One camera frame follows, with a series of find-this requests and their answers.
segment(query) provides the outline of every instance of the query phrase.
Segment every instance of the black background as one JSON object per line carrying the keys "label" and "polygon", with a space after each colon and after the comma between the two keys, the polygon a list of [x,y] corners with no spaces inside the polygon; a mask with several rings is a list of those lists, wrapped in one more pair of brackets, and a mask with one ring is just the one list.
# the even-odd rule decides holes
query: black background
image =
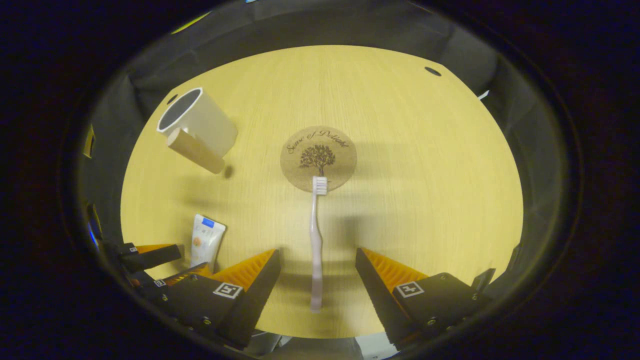
{"label": "black background", "polygon": [[[212,358],[159,325],[84,257],[62,221],[61,147],[108,74],[207,1],[42,1],[3,9],[3,248],[7,357]],[[571,247],[546,285],[500,325],[446,357],[630,358],[637,353],[638,5],[592,1],[441,4],[502,35],[556,86],[582,147],[584,196]]]}

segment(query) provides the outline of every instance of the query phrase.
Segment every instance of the tree print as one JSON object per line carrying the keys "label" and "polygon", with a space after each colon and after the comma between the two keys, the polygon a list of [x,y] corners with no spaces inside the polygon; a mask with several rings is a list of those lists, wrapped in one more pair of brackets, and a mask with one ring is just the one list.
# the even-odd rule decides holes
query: tree print
{"label": "tree print", "polygon": [[300,156],[300,167],[316,167],[320,176],[324,176],[324,167],[335,163],[333,151],[326,145],[307,147]]}

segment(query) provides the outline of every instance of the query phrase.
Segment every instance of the wooden table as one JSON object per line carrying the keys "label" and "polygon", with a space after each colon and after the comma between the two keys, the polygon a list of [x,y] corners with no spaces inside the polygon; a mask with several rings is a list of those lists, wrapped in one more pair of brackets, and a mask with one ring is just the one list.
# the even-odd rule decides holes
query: wooden table
{"label": "wooden table", "polygon": [[[168,100],[198,86],[238,129],[219,175],[168,149],[156,132]],[[343,131],[358,153],[353,177],[319,199],[324,300],[318,315],[309,310],[311,195],[280,169],[287,139],[316,125]],[[227,226],[220,268],[282,251],[282,273],[259,329],[341,338],[383,331],[354,266],[357,247],[470,284],[487,268],[497,269],[495,277],[505,270],[520,240],[523,206],[498,125],[451,72],[403,53],[326,45],[237,60],[166,95],[140,134],[122,189],[126,242],[186,247],[184,259],[150,269],[152,277],[188,267],[196,213]]]}

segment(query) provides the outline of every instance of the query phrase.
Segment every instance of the table surface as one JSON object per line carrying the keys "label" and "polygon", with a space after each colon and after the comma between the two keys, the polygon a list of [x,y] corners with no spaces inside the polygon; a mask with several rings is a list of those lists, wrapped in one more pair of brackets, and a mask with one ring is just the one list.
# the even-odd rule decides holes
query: table surface
{"label": "table surface", "polygon": [[[238,129],[218,175],[167,148],[156,132],[168,100],[198,86]],[[358,163],[347,183],[319,199],[324,294],[313,314],[311,194],[286,180],[280,152],[295,132],[318,125],[346,133]],[[166,95],[138,138],[122,188],[125,242],[185,245],[183,259],[148,270],[152,277],[188,267],[196,213],[227,226],[221,269],[281,250],[282,271],[258,329],[342,338],[384,331],[355,269],[357,247],[467,284],[491,267],[496,278],[520,241],[523,206],[498,125],[445,67],[394,51],[323,45],[237,60]]]}

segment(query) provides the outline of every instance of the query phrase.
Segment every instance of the round coaster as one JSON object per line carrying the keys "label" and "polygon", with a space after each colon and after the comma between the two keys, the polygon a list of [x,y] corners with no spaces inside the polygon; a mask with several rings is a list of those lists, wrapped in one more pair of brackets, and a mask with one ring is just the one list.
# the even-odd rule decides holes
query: round coaster
{"label": "round coaster", "polygon": [[280,167],[295,187],[312,192],[314,176],[326,176],[329,191],[344,184],[356,169],[355,144],[342,131],[312,126],[298,131],[282,147]]}

